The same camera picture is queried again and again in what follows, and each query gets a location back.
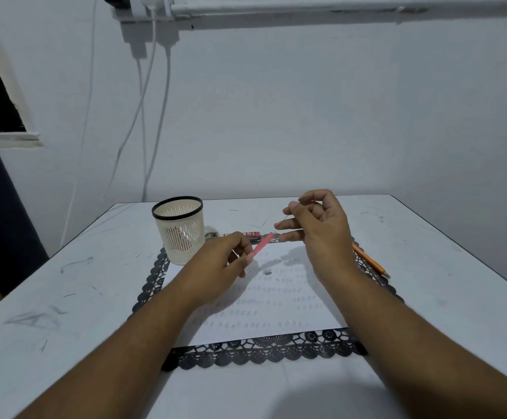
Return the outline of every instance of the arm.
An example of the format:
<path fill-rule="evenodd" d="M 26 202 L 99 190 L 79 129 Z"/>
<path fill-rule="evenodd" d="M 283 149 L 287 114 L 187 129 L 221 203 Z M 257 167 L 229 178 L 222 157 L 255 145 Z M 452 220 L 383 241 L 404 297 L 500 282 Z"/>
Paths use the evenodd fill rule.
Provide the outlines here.
<path fill-rule="evenodd" d="M 369 362 L 411 417 L 507 418 L 507 377 L 447 338 L 354 261 L 347 216 L 328 190 L 309 191 L 275 224 L 282 241 L 303 239 L 318 279 Z"/>
<path fill-rule="evenodd" d="M 188 317 L 243 276 L 251 251 L 240 232 L 206 242 L 165 289 L 17 419 L 135 416 Z"/>

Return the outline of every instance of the pen holder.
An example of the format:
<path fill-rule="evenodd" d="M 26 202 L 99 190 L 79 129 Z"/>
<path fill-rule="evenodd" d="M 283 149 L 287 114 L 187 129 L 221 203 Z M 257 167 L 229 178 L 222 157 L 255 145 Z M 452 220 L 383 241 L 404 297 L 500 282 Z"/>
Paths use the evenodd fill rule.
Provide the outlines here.
<path fill-rule="evenodd" d="M 201 198 L 169 198 L 155 204 L 152 215 L 171 263 L 185 265 L 205 243 Z"/>

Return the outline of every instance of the white paper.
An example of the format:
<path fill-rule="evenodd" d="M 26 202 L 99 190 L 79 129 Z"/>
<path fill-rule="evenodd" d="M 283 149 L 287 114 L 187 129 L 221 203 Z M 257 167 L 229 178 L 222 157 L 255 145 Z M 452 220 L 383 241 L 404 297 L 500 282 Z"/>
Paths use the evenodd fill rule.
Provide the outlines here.
<path fill-rule="evenodd" d="M 181 268 L 169 265 L 163 287 Z M 344 326 L 314 275 L 304 244 L 279 242 L 267 244 L 246 268 L 245 278 L 237 278 L 222 296 L 192 314 L 175 347 Z"/>

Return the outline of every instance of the wall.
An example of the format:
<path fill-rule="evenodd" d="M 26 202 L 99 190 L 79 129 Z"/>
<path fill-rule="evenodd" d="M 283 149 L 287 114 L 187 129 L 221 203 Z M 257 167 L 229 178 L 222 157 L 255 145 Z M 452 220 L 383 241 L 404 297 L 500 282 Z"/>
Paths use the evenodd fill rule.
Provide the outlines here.
<path fill-rule="evenodd" d="M 92 10 L 93 0 L 0 0 L 4 61 L 44 144 L 1 154 L 50 253 L 76 176 Z M 146 68 L 134 56 L 145 55 L 150 29 L 121 27 L 98 0 L 68 238 L 115 202 L 329 187 L 393 194 L 507 277 L 507 17 L 365 22 L 160 27 L 145 114 L 103 198 L 138 101 L 138 63 Z"/>

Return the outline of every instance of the table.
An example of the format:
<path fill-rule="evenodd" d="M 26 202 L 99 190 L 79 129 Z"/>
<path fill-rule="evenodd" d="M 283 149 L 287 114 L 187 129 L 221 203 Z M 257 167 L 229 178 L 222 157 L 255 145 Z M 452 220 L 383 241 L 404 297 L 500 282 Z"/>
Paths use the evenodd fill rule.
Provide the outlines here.
<path fill-rule="evenodd" d="M 353 236 L 420 315 L 507 375 L 507 281 L 391 196 L 338 197 Z M 218 232 L 272 230 L 292 198 L 207 200 Z M 114 332 L 162 246 L 153 203 L 116 204 L 0 302 L 0 418 L 11 418 Z M 176 369 L 149 417 L 400 418 L 355 354 Z"/>

